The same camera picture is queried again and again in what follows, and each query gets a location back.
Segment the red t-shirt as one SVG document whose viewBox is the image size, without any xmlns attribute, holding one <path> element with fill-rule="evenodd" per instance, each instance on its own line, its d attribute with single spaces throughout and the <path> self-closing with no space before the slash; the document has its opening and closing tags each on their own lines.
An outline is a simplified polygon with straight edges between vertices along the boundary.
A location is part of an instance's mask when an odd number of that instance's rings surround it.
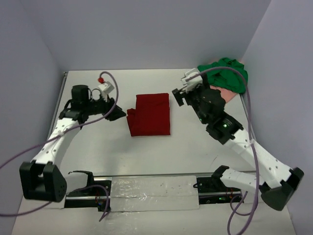
<svg viewBox="0 0 313 235">
<path fill-rule="evenodd" d="M 169 136 L 169 94 L 136 95 L 135 108 L 127 110 L 127 123 L 132 137 Z"/>
</svg>

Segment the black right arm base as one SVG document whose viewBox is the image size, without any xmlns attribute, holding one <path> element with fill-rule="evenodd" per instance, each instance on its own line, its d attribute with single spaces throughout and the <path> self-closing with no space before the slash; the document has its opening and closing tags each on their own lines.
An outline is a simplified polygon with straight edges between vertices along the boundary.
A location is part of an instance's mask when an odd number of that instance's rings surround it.
<svg viewBox="0 0 313 235">
<path fill-rule="evenodd" d="M 240 202 L 242 192 L 238 188 L 227 188 L 221 181 L 213 177 L 197 177 L 193 188 L 198 190 L 200 205 L 227 204 Z"/>
</svg>

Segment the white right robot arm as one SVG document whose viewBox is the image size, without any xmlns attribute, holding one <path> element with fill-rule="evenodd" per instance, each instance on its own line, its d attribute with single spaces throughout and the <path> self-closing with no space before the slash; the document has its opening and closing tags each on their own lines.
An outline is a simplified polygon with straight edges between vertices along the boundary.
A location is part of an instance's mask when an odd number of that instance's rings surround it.
<svg viewBox="0 0 313 235">
<path fill-rule="evenodd" d="M 213 178 L 225 187 L 257 193 L 270 208 L 281 211 L 297 190 L 304 172 L 282 163 L 257 141 L 250 140 L 248 131 L 225 112 L 225 100 L 219 90 L 198 85 L 189 92 L 174 89 L 172 93 L 179 106 L 187 104 L 193 108 L 213 139 L 256 168 L 256 174 L 251 175 L 222 165 Z"/>
</svg>

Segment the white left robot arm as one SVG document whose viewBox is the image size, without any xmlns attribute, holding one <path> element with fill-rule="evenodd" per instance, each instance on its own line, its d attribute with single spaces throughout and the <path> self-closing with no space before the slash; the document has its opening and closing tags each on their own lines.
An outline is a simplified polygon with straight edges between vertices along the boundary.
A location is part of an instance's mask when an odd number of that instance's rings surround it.
<svg viewBox="0 0 313 235">
<path fill-rule="evenodd" d="M 77 170 L 64 176 L 59 167 L 70 143 L 90 116 L 102 115 L 106 120 L 114 121 L 126 114 L 109 97 L 114 90 L 110 82 L 97 87 L 100 92 L 97 100 L 87 85 L 75 85 L 71 89 L 71 99 L 60 112 L 56 126 L 48 142 L 30 161 L 20 166 L 20 178 L 25 199 L 61 202 L 74 190 L 91 186 L 93 173 Z"/>
</svg>

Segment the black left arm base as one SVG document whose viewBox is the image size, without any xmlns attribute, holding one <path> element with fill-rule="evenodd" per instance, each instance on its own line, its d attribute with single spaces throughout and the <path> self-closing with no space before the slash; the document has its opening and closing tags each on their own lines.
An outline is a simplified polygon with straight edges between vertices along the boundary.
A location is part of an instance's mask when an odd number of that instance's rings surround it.
<svg viewBox="0 0 313 235">
<path fill-rule="evenodd" d="M 66 196 L 64 208 L 97 208 L 99 212 L 110 212 L 111 180 L 95 181 L 94 184 L 101 185 L 107 190 L 108 200 L 105 190 L 101 187 L 75 190 Z"/>
</svg>

